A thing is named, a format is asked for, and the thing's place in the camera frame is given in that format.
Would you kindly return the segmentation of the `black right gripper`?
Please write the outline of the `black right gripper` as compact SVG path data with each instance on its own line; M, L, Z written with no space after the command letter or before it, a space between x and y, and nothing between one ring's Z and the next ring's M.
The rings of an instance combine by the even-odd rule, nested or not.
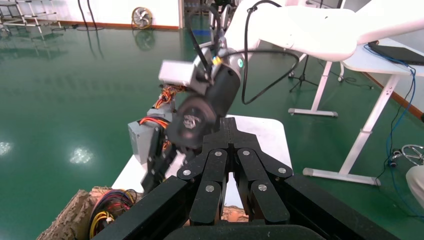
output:
M141 181L148 194L166 179L166 172L177 155L177 147L198 149L203 137L216 132L220 118L227 115L241 85L242 67L237 63L220 64L214 83L199 82L203 72L194 63L167 61L166 82L188 87L194 93L179 106L172 122L166 128L168 140L174 144L163 150L165 129L153 129L147 156L147 171Z

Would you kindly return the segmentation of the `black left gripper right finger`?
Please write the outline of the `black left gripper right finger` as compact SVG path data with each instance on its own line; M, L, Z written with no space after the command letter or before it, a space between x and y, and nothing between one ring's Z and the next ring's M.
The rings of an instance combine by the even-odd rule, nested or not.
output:
M234 153L234 179L249 220L287 224L290 213L280 194L284 180L293 175L293 170L263 152L256 135L238 130L234 117L229 118L229 137Z

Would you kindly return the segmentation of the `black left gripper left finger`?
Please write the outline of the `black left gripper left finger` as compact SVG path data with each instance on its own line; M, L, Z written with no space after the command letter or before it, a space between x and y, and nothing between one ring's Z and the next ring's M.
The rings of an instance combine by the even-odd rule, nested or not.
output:
M221 220L228 182L229 143L228 119L221 118L219 131L205 137L202 152L177 172L177 177L189 184L191 226L212 226Z

